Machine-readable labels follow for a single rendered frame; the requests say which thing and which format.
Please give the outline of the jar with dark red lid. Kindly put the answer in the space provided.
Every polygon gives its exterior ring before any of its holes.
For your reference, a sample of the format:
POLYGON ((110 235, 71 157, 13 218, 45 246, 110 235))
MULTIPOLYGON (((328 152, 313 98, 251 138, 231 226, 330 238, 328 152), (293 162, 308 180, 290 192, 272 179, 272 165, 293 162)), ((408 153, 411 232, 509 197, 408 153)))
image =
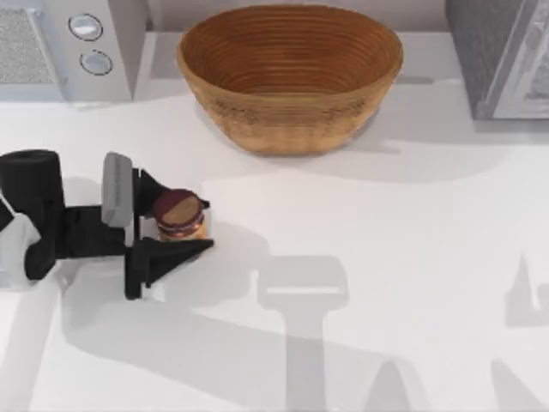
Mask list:
POLYGON ((160 239, 165 242, 207 239, 205 209, 193 191, 177 189, 163 193, 153 206, 160 239))

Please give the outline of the pale grey rounded box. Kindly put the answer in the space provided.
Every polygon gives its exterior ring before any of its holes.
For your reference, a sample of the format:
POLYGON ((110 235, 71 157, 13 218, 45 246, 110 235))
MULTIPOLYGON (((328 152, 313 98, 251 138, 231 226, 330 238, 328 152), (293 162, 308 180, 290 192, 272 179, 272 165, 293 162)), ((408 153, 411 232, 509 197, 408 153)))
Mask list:
POLYGON ((115 152, 103 162, 102 221, 108 227, 125 228, 133 215, 133 166, 130 158, 115 152))

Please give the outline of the round microwave knob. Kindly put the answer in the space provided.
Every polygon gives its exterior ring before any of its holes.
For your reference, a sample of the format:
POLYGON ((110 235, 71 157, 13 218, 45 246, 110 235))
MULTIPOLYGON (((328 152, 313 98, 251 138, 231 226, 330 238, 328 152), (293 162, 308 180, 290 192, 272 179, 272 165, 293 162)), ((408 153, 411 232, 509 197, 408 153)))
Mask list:
POLYGON ((83 70, 93 76, 106 76, 113 69, 112 59, 99 50, 82 53, 79 57, 79 63, 83 70))
POLYGON ((90 14, 72 15, 68 19, 69 31, 83 41, 96 41, 103 34, 101 21, 90 14))

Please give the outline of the pale microwave oven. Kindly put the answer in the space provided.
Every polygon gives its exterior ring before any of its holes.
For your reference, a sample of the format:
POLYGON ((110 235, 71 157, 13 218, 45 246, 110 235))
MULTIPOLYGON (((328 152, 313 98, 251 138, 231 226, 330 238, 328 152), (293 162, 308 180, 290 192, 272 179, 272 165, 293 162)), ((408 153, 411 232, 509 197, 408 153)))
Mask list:
POLYGON ((66 77, 63 98, 56 100, 11 99, 0 102, 112 103, 134 98, 142 51, 150 22, 148 0, 43 0, 51 31, 49 40, 57 67, 66 77), (96 41, 76 38, 68 28, 72 15, 90 14, 103 25, 96 41), (106 76, 93 76, 82 69, 79 57, 99 50, 113 62, 106 76))

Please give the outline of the brown woven basket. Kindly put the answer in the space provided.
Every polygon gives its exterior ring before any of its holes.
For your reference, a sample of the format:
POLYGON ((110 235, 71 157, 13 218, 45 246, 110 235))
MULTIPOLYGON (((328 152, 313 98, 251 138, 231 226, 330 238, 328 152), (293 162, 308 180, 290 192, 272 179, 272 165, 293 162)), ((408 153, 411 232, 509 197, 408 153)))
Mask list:
POLYGON ((177 63, 219 130, 257 155, 316 155, 351 140, 404 61, 395 32, 349 9, 266 4, 186 31, 177 63))

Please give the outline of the microwave door with mesh window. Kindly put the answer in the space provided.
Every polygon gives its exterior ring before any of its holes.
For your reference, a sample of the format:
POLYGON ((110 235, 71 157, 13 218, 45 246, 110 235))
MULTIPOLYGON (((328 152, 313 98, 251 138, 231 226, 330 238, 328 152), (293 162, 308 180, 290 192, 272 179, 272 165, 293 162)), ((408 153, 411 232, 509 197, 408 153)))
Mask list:
POLYGON ((0 99, 63 98, 43 0, 0 0, 0 99))

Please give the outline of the pale grey cabinet door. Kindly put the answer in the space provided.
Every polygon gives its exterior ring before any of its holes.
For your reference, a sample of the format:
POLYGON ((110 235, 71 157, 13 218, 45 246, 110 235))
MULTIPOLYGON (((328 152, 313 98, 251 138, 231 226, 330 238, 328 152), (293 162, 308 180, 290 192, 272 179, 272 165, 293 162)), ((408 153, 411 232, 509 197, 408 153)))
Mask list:
POLYGON ((491 119, 549 120, 549 0, 522 0, 486 98, 491 119))

